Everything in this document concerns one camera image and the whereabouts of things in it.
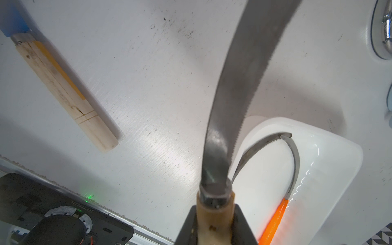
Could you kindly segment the orange handle sickle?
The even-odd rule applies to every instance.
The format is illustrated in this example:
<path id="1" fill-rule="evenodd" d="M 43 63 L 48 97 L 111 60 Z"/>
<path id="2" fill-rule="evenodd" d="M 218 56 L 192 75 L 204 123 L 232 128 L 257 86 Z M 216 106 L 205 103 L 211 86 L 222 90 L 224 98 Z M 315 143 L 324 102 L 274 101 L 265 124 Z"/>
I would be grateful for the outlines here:
<path id="1" fill-rule="evenodd" d="M 286 211 L 286 208 L 289 203 L 289 198 L 292 195 L 292 192 L 294 190 L 295 184 L 298 179 L 299 175 L 299 170 L 300 170 L 300 155 L 298 148 L 295 144 L 295 142 L 292 140 L 291 137 L 285 136 L 285 135 L 280 135 L 280 139 L 285 141 L 288 147 L 291 150 L 291 153 L 293 155 L 293 160 L 294 160 L 294 170 L 293 170 L 293 175 L 292 175 L 292 180 L 289 185 L 289 188 L 287 189 L 287 192 L 282 199 L 281 203 L 279 204 L 278 208 L 276 209 L 275 213 L 273 214 L 271 220 L 267 224 L 263 234 L 261 235 L 261 238 L 258 240 L 259 245 L 270 245 L 274 235 L 280 225 L 280 222 L 284 216 L 284 213 Z"/>

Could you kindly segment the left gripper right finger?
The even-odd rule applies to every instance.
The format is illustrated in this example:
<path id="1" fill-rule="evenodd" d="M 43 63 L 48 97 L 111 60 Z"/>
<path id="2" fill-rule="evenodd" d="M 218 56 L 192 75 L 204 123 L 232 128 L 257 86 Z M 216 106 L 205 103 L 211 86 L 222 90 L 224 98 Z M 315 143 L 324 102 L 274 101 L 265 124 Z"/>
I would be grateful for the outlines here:
<path id="1" fill-rule="evenodd" d="M 234 208 L 232 226 L 233 245 L 258 245 L 258 242 L 238 204 Z"/>

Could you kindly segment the white rectangular storage tray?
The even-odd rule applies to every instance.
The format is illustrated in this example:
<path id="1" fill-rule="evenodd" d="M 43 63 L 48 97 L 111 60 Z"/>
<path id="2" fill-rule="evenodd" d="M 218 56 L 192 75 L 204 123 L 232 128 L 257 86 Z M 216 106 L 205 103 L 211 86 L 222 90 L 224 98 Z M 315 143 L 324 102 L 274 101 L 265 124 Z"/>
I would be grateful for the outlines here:
<path id="1" fill-rule="evenodd" d="M 267 144 L 235 170 L 242 155 L 258 141 L 275 133 L 290 133 L 299 151 L 298 179 L 274 245 L 308 245 L 357 175 L 362 148 L 329 131 L 284 117 L 250 116 L 238 138 L 229 177 L 235 201 L 253 235 L 260 239 L 290 186 L 294 173 L 292 152 L 283 140 Z"/>

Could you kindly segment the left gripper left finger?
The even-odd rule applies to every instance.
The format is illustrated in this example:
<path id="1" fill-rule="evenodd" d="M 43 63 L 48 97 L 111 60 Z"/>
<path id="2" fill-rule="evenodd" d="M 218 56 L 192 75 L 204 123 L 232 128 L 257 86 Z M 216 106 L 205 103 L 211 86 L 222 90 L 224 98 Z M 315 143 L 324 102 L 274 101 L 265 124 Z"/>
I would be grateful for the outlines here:
<path id="1" fill-rule="evenodd" d="M 191 207 L 174 245 L 197 245 L 197 206 Z"/>

